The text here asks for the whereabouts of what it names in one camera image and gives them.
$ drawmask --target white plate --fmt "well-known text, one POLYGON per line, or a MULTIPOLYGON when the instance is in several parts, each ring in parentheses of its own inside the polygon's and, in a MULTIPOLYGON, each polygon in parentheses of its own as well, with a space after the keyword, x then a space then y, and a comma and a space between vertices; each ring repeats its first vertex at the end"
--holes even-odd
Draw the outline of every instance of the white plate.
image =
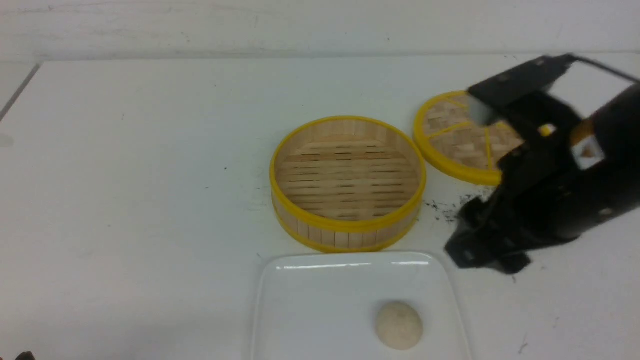
POLYGON ((253 360, 469 360, 458 304, 442 265, 416 252, 292 256, 267 265, 258 292, 253 360), (382 305, 407 302, 424 334, 386 347, 374 330, 382 305))

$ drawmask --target bamboo steamer lid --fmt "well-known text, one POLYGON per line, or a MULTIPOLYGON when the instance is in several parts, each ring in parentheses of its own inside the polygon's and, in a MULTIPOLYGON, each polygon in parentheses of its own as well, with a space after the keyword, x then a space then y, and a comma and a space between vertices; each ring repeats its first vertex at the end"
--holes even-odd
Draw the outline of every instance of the bamboo steamer lid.
POLYGON ((522 140, 507 124, 476 126, 468 114, 467 93, 438 95, 418 111, 413 132, 424 158, 456 179, 474 184, 500 183, 498 160, 522 140))

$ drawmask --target white wall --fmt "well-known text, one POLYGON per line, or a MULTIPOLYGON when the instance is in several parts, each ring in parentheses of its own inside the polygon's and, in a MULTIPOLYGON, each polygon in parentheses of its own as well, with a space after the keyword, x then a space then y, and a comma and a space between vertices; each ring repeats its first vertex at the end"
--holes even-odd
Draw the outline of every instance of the white wall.
POLYGON ((0 60, 640 51, 638 0, 0 0, 0 60))

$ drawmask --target bamboo steamer basket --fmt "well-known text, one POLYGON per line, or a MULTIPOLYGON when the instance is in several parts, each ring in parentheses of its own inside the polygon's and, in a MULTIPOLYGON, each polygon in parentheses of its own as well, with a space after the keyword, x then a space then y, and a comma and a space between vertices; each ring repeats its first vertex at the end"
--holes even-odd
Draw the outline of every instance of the bamboo steamer basket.
POLYGON ((378 251, 415 222, 426 184, 420 151, 400 130, 356 116, 297 128, 269 170, 282 227, 322 252, 378 251))
POLYGON ((522 139, 504 122, 476 126, 468 115, 467 96, 464 91, 447 92, 425 102, 415 117, 413 137, 424 158, 443 173, 497 186, 502 177, 498 160, 522 139))

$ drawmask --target white tabletop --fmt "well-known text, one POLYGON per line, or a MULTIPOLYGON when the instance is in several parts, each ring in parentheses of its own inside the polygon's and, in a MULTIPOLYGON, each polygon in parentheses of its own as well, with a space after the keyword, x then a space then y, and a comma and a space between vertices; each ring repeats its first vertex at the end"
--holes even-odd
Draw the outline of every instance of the white tabletop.
MULTIPOLYGON (((247 359, 266 262, 314 253, 271 209, 277 143, 329 115, 410 132, 429 97, 530 57, 45 63, 0 122, 0 356, 247 359)), ((638 55, 597 58, 640 74, 638 55)), ((577 69, 557 93, 591 111, 621 89, 577 69)), ((487 191, 428 167, 437 209, 391 248, 445 265, 474 359, 636 358, 640 212, 513 278, 458 270, 451 219, 487 191)))

